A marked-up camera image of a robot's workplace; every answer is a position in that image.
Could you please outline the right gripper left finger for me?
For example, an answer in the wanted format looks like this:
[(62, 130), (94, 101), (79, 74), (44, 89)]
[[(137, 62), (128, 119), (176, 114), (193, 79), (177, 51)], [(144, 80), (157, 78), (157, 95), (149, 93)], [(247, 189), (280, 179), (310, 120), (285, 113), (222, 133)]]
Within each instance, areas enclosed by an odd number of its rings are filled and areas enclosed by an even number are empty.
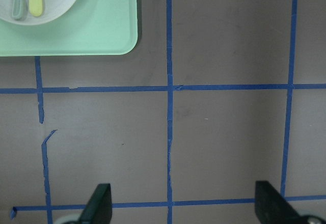
[(112, 220), (112, 194), (109, 183), (98, 184), (81, 213), (78, 223), (106, 223)]

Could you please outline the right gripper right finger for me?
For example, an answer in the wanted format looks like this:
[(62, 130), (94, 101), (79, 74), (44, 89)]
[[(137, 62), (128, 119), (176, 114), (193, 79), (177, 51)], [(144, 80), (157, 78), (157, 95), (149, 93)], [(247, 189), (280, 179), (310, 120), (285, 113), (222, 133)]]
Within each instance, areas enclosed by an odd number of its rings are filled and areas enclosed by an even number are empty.
[(256, 181), (256, 217), (263, 224), (309, 223), (308, 217), (299, 215), (268, 181)]

